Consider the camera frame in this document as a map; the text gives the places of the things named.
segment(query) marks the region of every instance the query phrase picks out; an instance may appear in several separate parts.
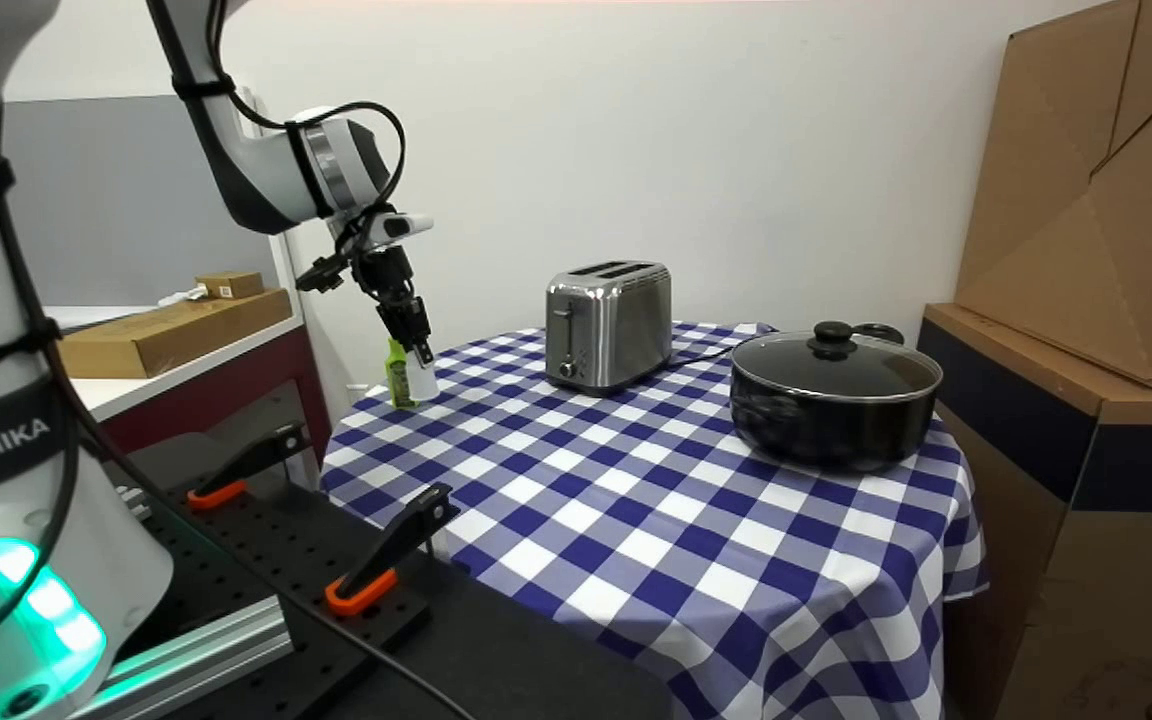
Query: blue and white tablecloth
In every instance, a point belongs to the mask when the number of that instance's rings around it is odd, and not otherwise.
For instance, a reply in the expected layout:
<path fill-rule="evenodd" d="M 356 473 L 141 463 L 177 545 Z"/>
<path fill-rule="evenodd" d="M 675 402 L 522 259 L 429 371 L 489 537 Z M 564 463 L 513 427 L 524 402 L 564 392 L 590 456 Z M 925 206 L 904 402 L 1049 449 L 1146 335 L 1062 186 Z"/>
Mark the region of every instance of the blue and white tablecloth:
<path fill-rule="evenodd" d="M 542 334 L 444 353 L 439 402 L 359 402 L 319 479 L 372 524 L 447 486 L 444 562 L 651 667 L 686 718 L 939 718 L 939 604 L 984 589 L 957 439 L 866 479 L 755 460 L 709 360 L 747 335 L 675 324 L 675 369 L 621 397 L 553 388 Z"/>

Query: silver toaster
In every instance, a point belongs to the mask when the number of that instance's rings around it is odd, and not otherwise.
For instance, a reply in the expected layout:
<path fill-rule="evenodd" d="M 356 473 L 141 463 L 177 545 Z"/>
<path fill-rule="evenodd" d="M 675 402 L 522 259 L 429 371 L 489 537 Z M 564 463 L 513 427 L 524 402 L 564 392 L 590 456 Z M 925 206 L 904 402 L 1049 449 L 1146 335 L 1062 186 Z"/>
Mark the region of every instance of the silver toaster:
<path fill-rule="evenodd" d="M 606 259 L 555 278 L 543 291 L 543 375 L 577 392 L 611 392 L 674 356 L 674 280 L 661 264 Z"/>

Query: black pot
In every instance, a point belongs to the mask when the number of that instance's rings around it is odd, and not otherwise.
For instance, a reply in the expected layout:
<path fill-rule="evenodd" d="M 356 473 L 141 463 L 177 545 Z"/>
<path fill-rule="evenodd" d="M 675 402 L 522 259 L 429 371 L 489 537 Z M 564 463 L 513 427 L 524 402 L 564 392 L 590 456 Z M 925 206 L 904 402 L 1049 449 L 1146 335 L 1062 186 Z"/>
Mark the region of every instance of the black pot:
<path fill-rule="evenodd" d="M 912 456 L 946 371 L 885 324 L 815 324 L 733 353 L 733 424 L 759 456 L 869 478 Z"/>

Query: pot lid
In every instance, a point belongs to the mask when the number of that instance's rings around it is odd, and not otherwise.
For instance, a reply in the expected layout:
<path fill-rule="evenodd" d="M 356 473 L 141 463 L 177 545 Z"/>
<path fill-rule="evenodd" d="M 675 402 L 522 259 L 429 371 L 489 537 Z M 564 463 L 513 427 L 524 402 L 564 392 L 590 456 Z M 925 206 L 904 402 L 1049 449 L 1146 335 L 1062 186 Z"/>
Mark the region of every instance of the pot lid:
<path fill-rule="evenodd" d="M 737 348 L 737 371 L 755 384 L 843 397 L 843 402 L 900 402 L 930 397 L 946 371 L 931 356 L 900 348 L 900 334 L 885 324 L 826 319 L 812 335 L 759 335 Z"/>

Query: cardboard box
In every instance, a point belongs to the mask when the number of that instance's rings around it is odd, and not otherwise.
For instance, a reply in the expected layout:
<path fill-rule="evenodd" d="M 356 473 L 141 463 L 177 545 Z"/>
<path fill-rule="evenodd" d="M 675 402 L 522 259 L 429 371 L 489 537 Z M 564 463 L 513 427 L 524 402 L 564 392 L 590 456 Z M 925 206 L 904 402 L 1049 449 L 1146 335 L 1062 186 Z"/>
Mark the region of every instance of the cardboard box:
<path fill-rule="evenodd" d="M 1152 384 L 1152 0 L 1010 42 L 957 300 Z"/>
<path fill-rule="evenodd" d="M 265 291 L 262 274 L 211 274 L 211 278 L 201 278 L 201 285 L 210 290 L 210 300 L 241 300 L 241 295 Z"/>
<path fill-rule="evenodd" d="M 968 720 L 1146 720 L 1152 388 L 964 310 L 930 310 L 939 418 L 968 453 L 993 589 L 950 607 Z"/>
<path fill-rule="evenodd" d="M 290 291 L 173 304 L 64 335 L 59 360 L 68 375 L 141 382 L 254 335 L 284 317 L 294 317 Z"/>

